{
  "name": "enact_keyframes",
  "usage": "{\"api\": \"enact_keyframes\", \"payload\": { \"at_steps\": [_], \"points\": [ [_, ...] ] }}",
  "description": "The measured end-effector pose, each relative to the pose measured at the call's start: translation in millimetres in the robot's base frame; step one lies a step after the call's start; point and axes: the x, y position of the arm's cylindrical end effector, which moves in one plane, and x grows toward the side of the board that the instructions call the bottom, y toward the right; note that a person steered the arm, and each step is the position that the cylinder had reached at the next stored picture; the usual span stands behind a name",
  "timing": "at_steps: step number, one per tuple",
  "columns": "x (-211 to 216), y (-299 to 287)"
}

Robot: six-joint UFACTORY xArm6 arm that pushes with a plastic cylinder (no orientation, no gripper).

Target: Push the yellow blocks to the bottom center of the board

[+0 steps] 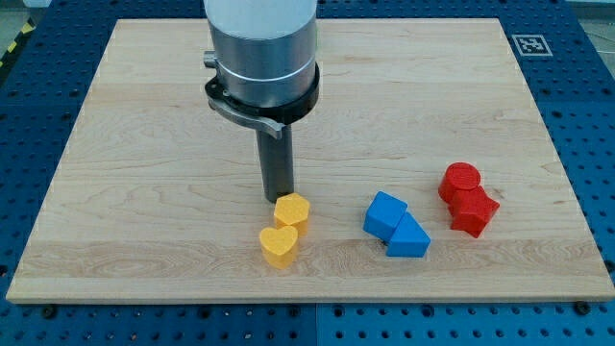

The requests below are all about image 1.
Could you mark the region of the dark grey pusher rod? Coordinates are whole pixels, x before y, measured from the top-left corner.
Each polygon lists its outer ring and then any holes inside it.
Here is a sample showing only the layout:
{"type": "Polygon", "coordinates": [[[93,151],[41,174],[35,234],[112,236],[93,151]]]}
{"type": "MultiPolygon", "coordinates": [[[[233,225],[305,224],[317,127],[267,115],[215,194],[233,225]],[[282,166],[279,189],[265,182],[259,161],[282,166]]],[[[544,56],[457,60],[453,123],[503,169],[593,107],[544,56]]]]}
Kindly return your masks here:
{"type": "Polygon", "coordinates": [[[257,144],[264,196],[275,203],[294,191],[292,128],[285,126],[279,139],[257,132],[257,144]]]}

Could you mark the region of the black flange with metal clamp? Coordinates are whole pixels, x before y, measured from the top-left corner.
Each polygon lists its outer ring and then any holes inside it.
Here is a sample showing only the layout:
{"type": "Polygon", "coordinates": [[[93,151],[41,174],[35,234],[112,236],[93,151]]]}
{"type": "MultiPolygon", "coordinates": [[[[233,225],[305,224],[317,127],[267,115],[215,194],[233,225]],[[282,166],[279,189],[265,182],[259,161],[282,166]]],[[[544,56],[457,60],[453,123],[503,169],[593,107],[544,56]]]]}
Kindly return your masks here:
{"type": "Polygon", "coordinates": [[[285,105],[263,108],[244,104],[234,99],[213,77],[205,84],[209,106],[225,119],[241,127],[266,133],[274,139],[282,137],[284,128],[309,114],[317,104],[320,87],[320,69],[315,65],[315,75],[306,93],[285,105]]]}

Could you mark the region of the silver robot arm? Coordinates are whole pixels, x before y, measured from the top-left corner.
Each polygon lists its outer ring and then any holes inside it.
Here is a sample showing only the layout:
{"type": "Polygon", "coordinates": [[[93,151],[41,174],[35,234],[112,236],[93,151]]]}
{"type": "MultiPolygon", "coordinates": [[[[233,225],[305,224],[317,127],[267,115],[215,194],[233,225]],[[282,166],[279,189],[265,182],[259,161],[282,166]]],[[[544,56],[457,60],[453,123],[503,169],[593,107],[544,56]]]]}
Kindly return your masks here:
{"type": "Polygon", "coordinates": [[[294,190],[293,123],[319,97],[314,0],[206,0],[209,106],[256,133],[265,198],[294,190]]]}

